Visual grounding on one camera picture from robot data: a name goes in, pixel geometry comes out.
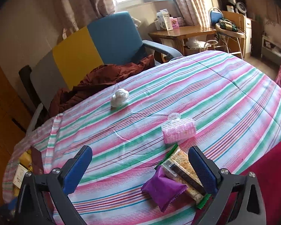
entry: chair seat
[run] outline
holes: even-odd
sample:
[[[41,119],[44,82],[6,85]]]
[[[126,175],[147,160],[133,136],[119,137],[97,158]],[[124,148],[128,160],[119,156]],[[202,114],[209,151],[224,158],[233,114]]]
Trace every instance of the chair seat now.
[[[233,32],[233,31],[221,29],[219,24],[215,24],[215,29],[216,29],[217,32],[225,34],[225,35],[230,36],[230,37],[241,38],[241,39],[245,38],[244,33]]]

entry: floor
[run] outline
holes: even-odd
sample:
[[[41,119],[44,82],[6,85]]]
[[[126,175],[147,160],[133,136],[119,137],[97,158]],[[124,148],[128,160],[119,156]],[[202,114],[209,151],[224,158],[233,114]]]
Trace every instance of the floor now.
[[[279,66],[276,65],[275,63],[268,61],[266,59],[254,58],[254,57],[249,57],[244,60],[250,63],[252,66],[258,68],[261,72],[266,74],[270,79],[275,80],[279,71]]]

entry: blue gripper pad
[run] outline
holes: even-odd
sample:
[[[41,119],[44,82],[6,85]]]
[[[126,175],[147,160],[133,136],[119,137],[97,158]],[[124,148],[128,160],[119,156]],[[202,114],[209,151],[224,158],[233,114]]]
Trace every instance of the blue gripper pad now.
[[[67,163],[71,164],[71,168],[64,177],[63,192],[68,195],[75,191],[83,174],[85,173],[88,165],[92,161],[93,151],[89,146],[83,146],[80,151],[74,156],[74,158],[67,160]]]
[[[216,178],[194,147],[191,147],[188,151],[188,160],[200,179],[206,193],[216,195]]]

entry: white box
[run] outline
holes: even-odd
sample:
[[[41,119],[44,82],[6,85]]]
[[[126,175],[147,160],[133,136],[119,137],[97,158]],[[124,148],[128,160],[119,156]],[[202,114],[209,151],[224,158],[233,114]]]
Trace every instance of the white box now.
[[[21,164],[19,164],[15,176],[13,178],[13,184],[17,186],[19,189],[21,188],[22,181],[26,172],[28,172],[28,170],[25,167],[23,167]]]
[[[170,31],[173,29],[171,20],[170,20],[170,15],[166,9],[160,10],[160,12],[156,13],[158,23],[161,28],[164,30]]]

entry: barcode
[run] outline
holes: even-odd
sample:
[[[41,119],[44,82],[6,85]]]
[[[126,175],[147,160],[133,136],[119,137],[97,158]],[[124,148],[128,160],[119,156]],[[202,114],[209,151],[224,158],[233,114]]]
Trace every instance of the barcode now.
[[[162,164],[171,174],[173,174],[174,177],[177,176],[177,173],[171,168],[173,163],[170,160],[166,160],[163,164]]]

